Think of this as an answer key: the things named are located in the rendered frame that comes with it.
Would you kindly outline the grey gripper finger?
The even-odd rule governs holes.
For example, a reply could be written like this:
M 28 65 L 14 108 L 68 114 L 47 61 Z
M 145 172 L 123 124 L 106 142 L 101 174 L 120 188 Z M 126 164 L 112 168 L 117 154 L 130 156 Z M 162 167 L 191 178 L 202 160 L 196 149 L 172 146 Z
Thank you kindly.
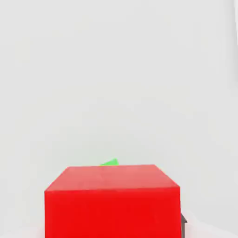
M 185 222 L 183 223 L 183 238 L 210 238 L 209 231 L 192 212 L 183 209 L 182 215 L 185 218 Z

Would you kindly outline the small red cube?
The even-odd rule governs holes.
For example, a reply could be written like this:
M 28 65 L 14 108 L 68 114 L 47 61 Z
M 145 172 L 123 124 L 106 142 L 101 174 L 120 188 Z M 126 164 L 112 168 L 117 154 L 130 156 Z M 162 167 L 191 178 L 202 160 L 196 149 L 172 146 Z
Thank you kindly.
M 45 238 L 181 238 L 180 186 L 155 165 L 66 168 L 45 190 Z

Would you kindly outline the small green cube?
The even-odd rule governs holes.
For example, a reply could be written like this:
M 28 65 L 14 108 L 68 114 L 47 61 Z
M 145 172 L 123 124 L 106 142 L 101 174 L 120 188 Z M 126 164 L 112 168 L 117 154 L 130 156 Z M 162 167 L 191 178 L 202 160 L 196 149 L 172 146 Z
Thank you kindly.
M 105 163 L 100 164 L 100 166 L 118 166 L 119 162 L 116 158 L 111 159 L 110 161 L 107 161 Z

